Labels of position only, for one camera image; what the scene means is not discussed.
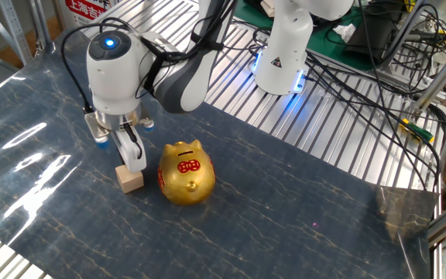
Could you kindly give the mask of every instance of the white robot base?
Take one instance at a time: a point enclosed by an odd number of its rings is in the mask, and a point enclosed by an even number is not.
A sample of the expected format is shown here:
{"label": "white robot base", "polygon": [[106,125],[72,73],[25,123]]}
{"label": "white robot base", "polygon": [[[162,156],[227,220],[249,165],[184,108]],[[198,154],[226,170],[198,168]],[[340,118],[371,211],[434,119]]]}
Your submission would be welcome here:
{"label": "white robot base", "polygon": [[335,20],[351,6],[352,0],[275,1],[275,20],[268,46],[256,60],[256,84],[274,95],[302,91],[306,47],[314,27],[310,13]]}
{"label": "white robot base", "polygon": [[259,82],[257,81],[258,78],[256,77],[256,69],[258,63],[260,62],[261,56],[262,56],[262,51],[258,53],[258,57],[254,60],[254,62],[251,64],[250,67],[251,72],[254,74],[256,84],[258,85],[259,88],[261,88],[265,92],[274,95],[288,95],[302,92],[307,80],[305,74],[308,72],[309,69],[308,66],[304,64],[302,67],[299,67],[297,70],[295,70],[295,73],[290,72],[290,76],[284,80],[277,78],[277,79],[267,79],[267,80],[265,79],[264,81]]}

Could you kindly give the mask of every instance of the red chinese character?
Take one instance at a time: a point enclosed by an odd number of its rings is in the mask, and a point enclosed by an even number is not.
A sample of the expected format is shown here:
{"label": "red chinese character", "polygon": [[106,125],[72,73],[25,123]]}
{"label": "red chinese character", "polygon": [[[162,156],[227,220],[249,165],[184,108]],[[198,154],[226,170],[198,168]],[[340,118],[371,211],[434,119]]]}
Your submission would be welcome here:
{"label": "red chinese character", "polygon": [[85,5],[84,3],[80,3],[80,5],[81,5],[81,8],[80,8],[80,11],[81,12],[83,12],[85,15],[88,15],[89,14],[89,11],[88,11],[88,9],[87,9],[87,5]]}
{"label": "red chinese character", "polygon": [[94,9],[94,7],[89,7],[89,15],[92,18],[97,18],[100,14],[99,14],[99,11],[97,9]]}
{"label": "red chinese character", "polygon": [[68,8],[78,10],[77,3],[74,0],[70,0],[70,4],[68,5]]}

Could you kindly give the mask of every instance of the blue led light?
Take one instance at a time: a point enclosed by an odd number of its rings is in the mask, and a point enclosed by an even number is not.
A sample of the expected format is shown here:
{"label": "blue led light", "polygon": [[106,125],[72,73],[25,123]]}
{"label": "blue led light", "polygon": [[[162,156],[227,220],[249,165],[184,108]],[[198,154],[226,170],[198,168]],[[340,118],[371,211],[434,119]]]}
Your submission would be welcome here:
{"label": "blue led light", "polygon": [[105,43],[106,43],[106,46],[108,46],[108,47],[113,47],[115,45],[115,41],[111,40],[111,39],[106,39]]}
{"label": "blue led light", "polygon": [[259,59],[261,58],[261,53],[262,53],[262,50],[259,51],[259,53],[257,54],[256,62],[254,63],[254,65],[252,65],[252,71],[253,71],[253,72],[256,71],[257,64],[259,63]]}
{"label": "blue led light", "polygon": [[300,70],[299,75],[296,77],[295,85],[293,86],[293,90],[295,92],[301,92],[302,91],[302,84],[300,84],[300,79],[302,79],[302,74],[304,73],[304,70]]}

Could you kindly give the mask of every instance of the green mat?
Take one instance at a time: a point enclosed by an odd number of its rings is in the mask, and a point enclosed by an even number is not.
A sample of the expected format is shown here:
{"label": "green mat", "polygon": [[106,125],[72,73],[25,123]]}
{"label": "green mat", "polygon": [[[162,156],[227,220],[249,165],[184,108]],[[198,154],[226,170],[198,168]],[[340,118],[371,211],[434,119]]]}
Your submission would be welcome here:
{"label": "green mat", "polygon": [[[271,27],[273,25],[273,21],[271,19],[256,11],[252,6],[245,4],[243,0],[238,1],[235,16],[259,27]],[[352,23],[357,27],[362,22],[361,12],[358,8],[353,7],[351,9],[351,13],[342,17],[342,19],[343,21],[341,22],[341,25],[347,26]],[[372,69],[371,64],[368,61],[363,61],[353,56],[344,55],[343,49],[345,46],[326,40],[328,30],[330,30],[330,28],[314,33],[309,39],[307,48],[359,70],[367,71]],[[334,31],[329,33],[329,38],[334,42],[345,43]]]}

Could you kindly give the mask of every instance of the wooden block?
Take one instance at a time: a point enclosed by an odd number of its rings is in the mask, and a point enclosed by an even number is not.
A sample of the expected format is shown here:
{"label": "wooden block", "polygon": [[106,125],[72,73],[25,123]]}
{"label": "wooden block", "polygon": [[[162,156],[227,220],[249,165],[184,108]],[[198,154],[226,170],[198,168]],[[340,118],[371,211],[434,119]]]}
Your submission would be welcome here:
{"label": "wooden block", "polygon": [[126,194],[144,186],[144,177],[142,172],[132,173],[125,165],[116,167],[115,170],[116,177],[118,178],[120,186],[122,186],[123,193]]}

